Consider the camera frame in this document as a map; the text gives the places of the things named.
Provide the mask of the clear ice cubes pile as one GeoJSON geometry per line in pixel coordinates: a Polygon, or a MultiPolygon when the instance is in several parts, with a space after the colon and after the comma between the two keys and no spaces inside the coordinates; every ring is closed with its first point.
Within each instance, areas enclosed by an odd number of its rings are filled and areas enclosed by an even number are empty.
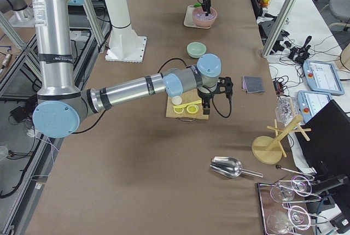
{"type": "Polygon", "coordinates": [[[209,21],[209,20],[215,19],[215,15],[209,14],[208,16],[206,16],[204,12],[200,12],[200,13],[194,14],[194,18],[200,21],[209,21]]]}

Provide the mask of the pink bowl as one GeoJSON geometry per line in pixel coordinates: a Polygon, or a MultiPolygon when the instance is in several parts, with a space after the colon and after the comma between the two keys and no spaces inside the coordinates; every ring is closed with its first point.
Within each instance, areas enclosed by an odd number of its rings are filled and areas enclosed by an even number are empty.
{"type": "Polygon", "coordinates": [[[210,13],[206,15],[201,7],[197,7],[192,11],[192,19],[196,26],[209,27],[217,18],[217,11],[214,8],[210,9],[210,13]]]}

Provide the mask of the metal ice scoop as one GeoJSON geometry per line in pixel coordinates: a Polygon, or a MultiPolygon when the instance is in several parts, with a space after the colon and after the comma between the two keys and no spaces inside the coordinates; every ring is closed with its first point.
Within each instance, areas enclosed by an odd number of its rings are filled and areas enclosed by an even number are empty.
{"type": "Polygon", "coordinates": [[[260,178],[264,177],[262,173],[243,169],[242,162],[234,157],[216,156],[211,160],[210,168],[228,178],[236,178],[241,174],[252,175],[260,178]]]}

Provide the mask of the clear plastic ice box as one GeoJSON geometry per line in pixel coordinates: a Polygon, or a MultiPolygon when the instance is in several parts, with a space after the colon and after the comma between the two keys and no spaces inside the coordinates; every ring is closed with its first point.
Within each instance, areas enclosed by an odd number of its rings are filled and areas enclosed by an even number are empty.
{"type": "Polygon", "coordinates": [[[297,114],[300,112],[296,98],[283,97],[277,101],[276,118],[278,122],[288,124],[297,114]]]}

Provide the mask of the yellow plastic knife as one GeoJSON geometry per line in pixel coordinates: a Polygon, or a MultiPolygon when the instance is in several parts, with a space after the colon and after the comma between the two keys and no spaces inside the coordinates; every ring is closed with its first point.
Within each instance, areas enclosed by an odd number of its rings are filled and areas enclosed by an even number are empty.
{"type": "Polygon", "coordinates": [[[201,104],[202,101],[201,100],[196,100],[193,102],[189,102],[189,103],[184,103],[184,104],[180,104],[180,105],[174,105],[173,108],[174,109],[181,109],[181,108],[186,108],[189,105],[193,105],[193,104],[201,104]]]}

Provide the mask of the bamboo cutting board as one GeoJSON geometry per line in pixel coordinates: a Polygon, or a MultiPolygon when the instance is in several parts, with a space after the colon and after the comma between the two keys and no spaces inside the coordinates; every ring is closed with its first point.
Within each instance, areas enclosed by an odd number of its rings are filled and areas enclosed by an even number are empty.
{"type": "Polygon", "coordinates": [[[183,93],[176,97],[177,104],[173,104],[172,97],[167,97],[166,117],[208,120],[202,109],[202,99],[197,94],[197,89],[183,93]]]}

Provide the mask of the cream rabbit tray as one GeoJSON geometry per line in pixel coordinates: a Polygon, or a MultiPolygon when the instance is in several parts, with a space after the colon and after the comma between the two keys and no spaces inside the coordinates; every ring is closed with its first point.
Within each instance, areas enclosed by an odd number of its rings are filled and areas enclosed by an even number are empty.
{"type": "Polygon", "coordinates": [[[208,26],[208,27],[200,27],[200,26],[196,26],[196,25],[195,25],[195,23],[194,23],[194,21],[193,21],[193,17],[192,17],[192,13],[193,13],[194,9],[195,9],[195,7],[194,7],[193,5],[189,5],[189,6],[187,7],[183,25],[184,25],[185,27],[191,27],[191,28],[210,29],[211,26],[208,26]]]}

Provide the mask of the grey folded cloth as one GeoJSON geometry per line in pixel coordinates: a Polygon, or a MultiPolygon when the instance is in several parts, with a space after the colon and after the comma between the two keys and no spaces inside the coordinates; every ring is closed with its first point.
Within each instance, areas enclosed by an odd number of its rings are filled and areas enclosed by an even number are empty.
{"type": "Polygon", "coordinates": [[[242,77],[242,90],[247,93],[264,92],[263,80],[261,77],[242,77]]]}

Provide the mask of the wooden cup stand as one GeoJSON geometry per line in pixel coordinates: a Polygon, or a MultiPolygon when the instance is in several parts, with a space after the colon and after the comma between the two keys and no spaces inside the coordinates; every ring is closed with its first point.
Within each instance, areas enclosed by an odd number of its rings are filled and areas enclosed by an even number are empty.
{"type": "Polygon", "coordinates": [[[277,164],[282,156],[286,157],[286,152],[282,147],[281,140],[291,132],[302,133],[307,141],[310,141],[306,132],[310,132],[310,128],[302,128],[299,123],[302,121],[301,115],[295,115],[290,123],[284,129],[279,129],[277,126],[267,128],[275,131],[275,137],[259,136],[252,142],[253,155],[262,163],[268,165],[277,164]]]}

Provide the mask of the lower teach pendant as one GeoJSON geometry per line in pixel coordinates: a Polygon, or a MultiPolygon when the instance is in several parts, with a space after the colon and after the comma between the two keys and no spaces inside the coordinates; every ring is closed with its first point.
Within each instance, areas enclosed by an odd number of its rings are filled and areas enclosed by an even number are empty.
{"type": "Polygon", "coordinates": [[[332,100],[332,96],[327,92],[300,90],[296,99],[304,123],[307,123],[332,100]]]}

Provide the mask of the upper teach pendant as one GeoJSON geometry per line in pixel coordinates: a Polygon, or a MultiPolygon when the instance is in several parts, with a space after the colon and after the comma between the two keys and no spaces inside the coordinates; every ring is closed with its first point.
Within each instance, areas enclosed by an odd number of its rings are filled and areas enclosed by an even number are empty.
{"type": "Polygon", "coordinates": [[[327,92],[336,96],[345,94],[333,63],[305,60],[302,67],[312,91],[327,92]]]}

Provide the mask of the upper wine glass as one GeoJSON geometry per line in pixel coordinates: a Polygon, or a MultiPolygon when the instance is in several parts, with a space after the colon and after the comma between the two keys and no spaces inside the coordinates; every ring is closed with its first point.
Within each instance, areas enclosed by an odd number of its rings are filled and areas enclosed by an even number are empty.
{"type": "Polygon", "coordinates": [[[312,192],[310,181],[302,175],[296,175],[291,180],[280,180],[271,186],[270,196],[278,203],[291,202],[295,195],[307,197],[312,192]]]}

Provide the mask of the wine glass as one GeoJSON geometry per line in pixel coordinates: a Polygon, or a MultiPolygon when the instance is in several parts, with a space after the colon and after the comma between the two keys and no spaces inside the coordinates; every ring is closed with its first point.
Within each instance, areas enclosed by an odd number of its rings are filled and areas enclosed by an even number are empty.
{"type": "Polygon", "coordinates": [[[311,226],[311,218],[301,206],[295,205],[287,211],[273,211],[266,220],[269,234],[297,234],[311,226]]]}
{"type": "Polygon", "coordinates": [[[278,203],[291,202],[295,195],[307,197],[312,192],[310,181],[302,175],[296,175],[291,180],[280,180],[271,186],[270,196],[278,203]]]}

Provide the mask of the lower wine glass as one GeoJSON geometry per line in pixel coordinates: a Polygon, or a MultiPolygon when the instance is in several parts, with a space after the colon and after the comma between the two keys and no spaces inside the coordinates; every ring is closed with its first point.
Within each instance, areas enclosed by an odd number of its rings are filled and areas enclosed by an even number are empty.
{"type": "Polygon", "coordinates": [[[287,211],[273,211],[266,220],[269,234],[297,234],[311,226],[311,218],[301,206],[295,205],[287,211]]]}

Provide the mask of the aluminium frame post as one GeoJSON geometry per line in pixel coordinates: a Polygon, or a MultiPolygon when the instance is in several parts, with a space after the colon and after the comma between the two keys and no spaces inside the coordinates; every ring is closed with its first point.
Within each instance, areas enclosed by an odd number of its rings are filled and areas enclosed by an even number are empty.
{"type": "Polygon", "coordinates": [[[263,58],[267,58],[270,54],[275,42],[277,41],[278,35],[280,34],[282,27],[287,19],[288,14],[290,13],[291,9],[293,8],[296,0],[285,0],[281,11],[279,12],[279,15],[277,16],[277,19],[275,21],[275,24],[270,32],[269,37],[267,38],[267,41],[262,49],[261,56],[263,58]]]}

